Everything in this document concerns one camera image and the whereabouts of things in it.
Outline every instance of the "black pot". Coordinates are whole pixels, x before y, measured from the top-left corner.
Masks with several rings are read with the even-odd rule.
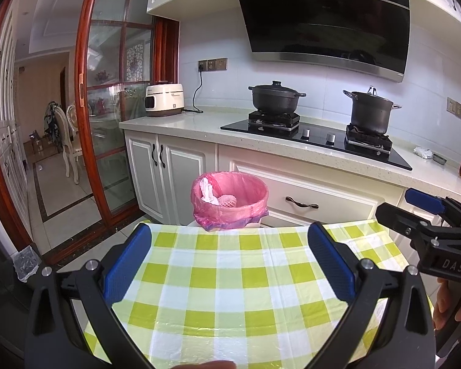
[[[343,90],[345,95],[352,98],[352,125],[359,129],[383,135],[387,132],[391,110],[401,108],[386,98],[378,97],[375,87],[370,87],[367,93]]]
[[[299,97],[305,97],[305,93],[283,87],[280,81],[273,81],[272,85],[260,85],[251,87],[253,92],[253,105],[256,109],[272,113],[293,113],[297,109]]]

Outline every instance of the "gas stove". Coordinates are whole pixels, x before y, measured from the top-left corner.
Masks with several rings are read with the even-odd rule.
[[[284,117],[255,111],[249,114],[248,119],[222,126],[221,129],[316,145],[412,170],[392,148],[393,143],[388,136],[366,134],[351,124],[344,131],[300,122],[300,116],[296,113]]]

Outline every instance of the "table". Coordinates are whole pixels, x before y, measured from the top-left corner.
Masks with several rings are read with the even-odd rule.
[[[307,246],[307,227],[207,233],[146,225],[152,248],[112,309],[157,369],[217,359],[238,368],[303,369],[347,309]],[[325,228],[380,268],[408,265],[375,220]],[[352,360],[367,353],[385,305],[377,303]],[[85,338],[108,361],[90,324]]]

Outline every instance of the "countertop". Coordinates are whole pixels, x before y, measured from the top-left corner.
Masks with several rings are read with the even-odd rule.
[[[246,118],[245,113],[206,110],[204,113],[182,113],[170,117],[131,119],[121,122],[119,127],[280,155],[401,187],[413,187],[436,196],[452,197],[461,202],[461,177],[458,176],[456,168],[448,164],[441,166],[431,159],[420,158],[411,149],[407,149],[400,143],[397,144],[396,141],[393,143],[394,148],[413,168],[412,171],[314,145],[220,129],[223,125]],[[320,119],[308,119],[303,118],[304,122],[331,126],[331,123],[323,123]]]

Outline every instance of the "electrical outlet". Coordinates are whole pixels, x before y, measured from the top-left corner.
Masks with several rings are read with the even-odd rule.
[[[208,69],[207,69],[207,60],[204,59],[203,61],[198,61],[198,68],[200,67],[200,65],[203,66],[203,69],[202,69],[202,72],[206,72]]]
[[[447,111],[461,119],[461,104],[452,98],[447,98]]]
[[[216,71],[217,70],[217,60],[216,59],[207,60],[207,69],[209,71]]]
[[[227,58],[218,58],[217,59],[216,70],[217,71],[226,71],[227,70]]]

